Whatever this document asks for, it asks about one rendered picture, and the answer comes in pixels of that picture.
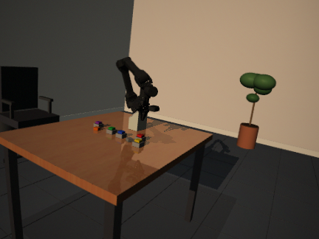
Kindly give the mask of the yellow button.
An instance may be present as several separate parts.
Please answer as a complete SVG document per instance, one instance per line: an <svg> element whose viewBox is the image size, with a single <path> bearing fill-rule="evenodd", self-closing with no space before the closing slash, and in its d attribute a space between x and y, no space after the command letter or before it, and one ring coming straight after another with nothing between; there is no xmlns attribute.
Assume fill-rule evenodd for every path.
<svg viewBox="0 0 319 239"><path fill-rule="evenodd" d="M142 139L135 139L133 142L132 142L132 146L136 147L136 148L141 148L144 146L144 142Z"/></svg>

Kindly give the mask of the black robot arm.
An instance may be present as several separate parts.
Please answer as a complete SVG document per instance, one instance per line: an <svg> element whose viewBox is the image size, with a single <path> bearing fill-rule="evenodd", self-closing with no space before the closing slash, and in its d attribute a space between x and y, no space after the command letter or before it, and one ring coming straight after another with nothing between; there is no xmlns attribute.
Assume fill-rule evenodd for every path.
<svg viewBox="0 0 319 239"><path fill-rule="evenodd" d="M131 108L134 114L137 111L137 109L135 108L141 108L145 106L145 98L143 97L142 99L140 99L140 97L138 97L137 94L133 91L128 71L131 71L131 73L134 75L134 80L140 87L140 94L148 95L150 97L156 97L158 94L158 89L153 86L153 84L151 84L153 83L153 81L148 73L145 72L143 69L138 69L138 67L131 61L130 57L118 60L116 65L123 76L123 81L126 87L126 105L128 109ZM128 102L131 101L133 101L132 107L129 107Z"/></svg>

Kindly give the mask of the purple button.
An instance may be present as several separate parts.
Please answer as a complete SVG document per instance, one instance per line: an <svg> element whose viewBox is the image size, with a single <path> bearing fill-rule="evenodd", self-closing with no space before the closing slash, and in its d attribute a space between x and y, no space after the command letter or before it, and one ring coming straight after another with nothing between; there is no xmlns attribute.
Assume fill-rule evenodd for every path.
<svg viewBox="0 0 319 239"><path fill-rule="evenodd" d="M100 128L104 128L104 124L103 124L103 122L101 122L101 121L97 121L97 122L95 122L94 123L94 127L100 127Z"/></svg>

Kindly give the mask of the green button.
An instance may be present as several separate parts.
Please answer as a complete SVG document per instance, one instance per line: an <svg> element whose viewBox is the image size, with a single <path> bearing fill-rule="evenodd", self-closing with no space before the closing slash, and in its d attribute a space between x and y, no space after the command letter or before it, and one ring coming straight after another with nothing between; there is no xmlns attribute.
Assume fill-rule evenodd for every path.
<svg viewBox="0 0 319 239"><path fill-rule="evenodd" d="M106 129L106 133L108 134L116 134L117 133L117 129L115 129L114 127L108 127L108 129Z"/></svg>

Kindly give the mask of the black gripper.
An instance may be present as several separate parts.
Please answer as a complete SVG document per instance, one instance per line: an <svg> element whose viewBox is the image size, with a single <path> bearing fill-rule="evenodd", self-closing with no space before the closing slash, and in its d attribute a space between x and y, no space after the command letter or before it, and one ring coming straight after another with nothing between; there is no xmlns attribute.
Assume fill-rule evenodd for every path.
<svg viewBox="0 0 319 239"><path fill-rule="evenodd" d="M140 115L140 120L143 121L146 117L146 115L148 114L149 111L153 111L153 112L156 112L156 111L159 111L160 110L160 107L157 106L157 105L150 105L149 103L149 97L148 95L144 95L144 94L140 94L140 99L142 99L143 97L145 98L145 106L141 107L141 108L135 108L138 110L139 112L139 115ZM129 107L132 107L132 102L128 102L128 106Z"/></svg>

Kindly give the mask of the red button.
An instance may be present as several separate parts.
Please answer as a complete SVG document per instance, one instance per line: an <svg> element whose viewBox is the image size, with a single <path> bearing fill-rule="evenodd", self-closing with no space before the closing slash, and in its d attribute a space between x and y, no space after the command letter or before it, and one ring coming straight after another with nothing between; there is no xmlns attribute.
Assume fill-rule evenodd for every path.
<svg viewBox="0 0 319 239"><path fill-rule="evenodd" d="M144 135L144 134L138 134L136 137L135 137L135 139L142 139L143 140L143 142L145 141L145 139L146 139L146 136Z"/></svg>

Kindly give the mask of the blue button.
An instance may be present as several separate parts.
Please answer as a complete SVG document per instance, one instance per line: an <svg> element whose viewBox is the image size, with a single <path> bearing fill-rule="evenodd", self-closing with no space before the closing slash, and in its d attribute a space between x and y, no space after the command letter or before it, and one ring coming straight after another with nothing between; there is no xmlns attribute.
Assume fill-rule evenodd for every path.
<svg viewBox="0 0 319 239"><path fill-rule="evenodd" d="M127 136L127 133L125 133L125 131L118 131L115 135L115 137L120 139L126 138L126 136Z"/></svg>

